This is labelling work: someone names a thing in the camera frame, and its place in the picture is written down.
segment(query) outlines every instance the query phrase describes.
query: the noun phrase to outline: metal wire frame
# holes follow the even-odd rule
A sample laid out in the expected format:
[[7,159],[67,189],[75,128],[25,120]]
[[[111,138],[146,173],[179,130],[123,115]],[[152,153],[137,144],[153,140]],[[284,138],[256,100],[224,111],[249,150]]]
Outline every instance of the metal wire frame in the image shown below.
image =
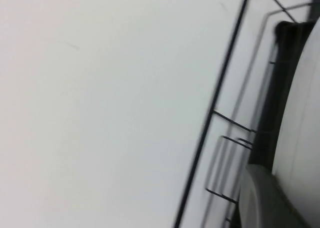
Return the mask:
[[[288,17],[290,19],[292,19],[292,16],[288,13],[289,9],[288,8],[285,9],[278,0],[274,0],[274,1],[281,7],[280,12],[285,12],[288,15]],[[247,3],[248,3],[248,0],[243,0],[241,9],[240,9],[239,14],[238,14],[238,18],[237,18],[237,21],[236,21],[236,24],[235,24],[235,27],[234,27],[234,30],[233,30],[233,33],[232,33],[232,36],[231,36],[231,40],[230,40],[229,45],[228,45],[228,49],[227,49],[227,52],[226,52],[226,55],[225,55],[225,58],[224,58],[224,62],[222,64],[222,67],[221,67],[221,70],[220,70],[219,79],[218,79],[216,87],[215,87],[215,92],[214,92],[213,97],[212,97],[211,105],[210,105],[210,108],[209,108],[209,110],[207,112],[207,115],[206,115],[206,119],[205,119],[205,122],[204,122],[204,125],[203,125],[203,128],[202,128],[202,131],[201,131],[200,138],[198,140],[198,144],[197,144],[197,147],[196,147],[196,150],[195,150],[195,154],[194,154],[194,157],[193,157],[193,160],[192,160],[192,164],[191,164],[190,171],[189,171],[189,174],[188,174],[188,177],[187,177],[187,181],[186,181],[186,184],[185,184],[185,187],[184,187],[184,190],[183,190],[183,194],[182,194],[182,197],[181,197],[181,201],[180,201],[179,208],[178,208],[178,211],[177,211],[177,214],[176,214],[176,218],[175,218],[175,222],[174,222],[174,225],[173,225],[174,228],[179,228],[180,225],[181,225],[181,222],[182,222],[183,214],[184,214],[184,211],[185,211],[185,208],[186,208],[186,204],[187,204],[187,201],[188,201],[188,197],[189,197],[189,193],[190,193],[193,181],[194,181],[195,173],[197,171],[198,163],[199,163],[199,160],[200,160],[200,157],[201,157],[201,153],[202,153],[202,149],[203,149],[203,146],[204,146],[204,143],[205,143],[205,139],[206,139],[206,136],[207,136],[207,133],[208,133],[208,129],[209,129],[211,120],[213,118],[213,115],[217,114],[216,111],[215,111],[215,107],[216,107],[216,104],[217,104],[217,101],[218,101],[218,97],[220,95],[221,87],[222,87],[222,84],[223,84],[223,81],[224,81],[224,78],[225,78],[225,75],[226,75],[226,72],[227,72],[227,69],[228,69],[228,66],[229,66],[230,58],[231,58],[233,50],[234,50],[235,42],[237,40],[239,29],[240,29],[240,26],[242,24],[243,16],[244,16],[244,14],[246,12]],[[296,7],[297,8],[298,7],[303,7],[303,4],[296,5]],[[238,112],[239,103],[242,100],[242,96],[243,96],[243,92],[244,92],[245,88],[246,88],[246,86],[244,85],[244,86],[242,86],[242,89],[240,90],[240,94],[239,94],[239,97],[237,99],[237,102],[236,102],[236,105],[235,105],[235,109],[234,109],[233,114],[232,114],[231,119],[230,119],[231,121],[233,121],[235,119],[235,116],[236,116],[236,114]]]
[[[228,196],[226,196],[224,194],[219,194],[219,193],[214,191],[216,189],[216,187],[217,187],[217,184],[218,184],[217,179],[213,180],[212,185],[211,185],[211,189],[208,188],[209,182],[210,182],[210,177],[212,176],[212,172],[213,172],[213,166],[214,166],[214,164],[216,162],[216,159],[218,157],[219,147],[221,147],[223,139],[225,139],[226,141],[231,141],[231,142],[234,143],[234,146],[232,147],[232,149],[235,149],[237,145],[240,145],[240,146],[244,147],[245,149],[252,150],[252,148],[248,146],[248,145],[252,145],[252,143],[247,141],[247,140],[245,140],[245,139],[237,138],[236,140],[234,140],[234,139],[231,139],[231,138],[226,137],[224,135],[220,136],[218,141],[217,141],[217,143],[216,143],[216,145],[215,145],[215,148],[214,148],[214,154],[213,154],[213,156],[211,158],[211,161],[210,161],[209,169],[208,169],[208,172],[207,172],[207,175],[206,175],[206,179],[205,179],[205,183],[204,183],[204,188],[209,193],[214,194],[214,195],[216,195],[216,196],[218,196],[220,198],[223,198],[223,199],[229,201],[230,203],[233,203],[233,204],[237,205],[238,201],[231,198],[231,197],[234,197],[234,195],[231,195],[231,197],[228,197]],[[202,222],[201,222],[201,228],[204,228],[206,226],[207,218],[209,216],[209,211],[211,209],[211,205],[213,203],[213,200],[214,200],[214,196],[212,195],[209,198],[209,201],[208,201],[208,203],[206,205],[206,209],[205,209],[205,212],[204,212],[204,215],[203,215],[203,218],[202,218]]]

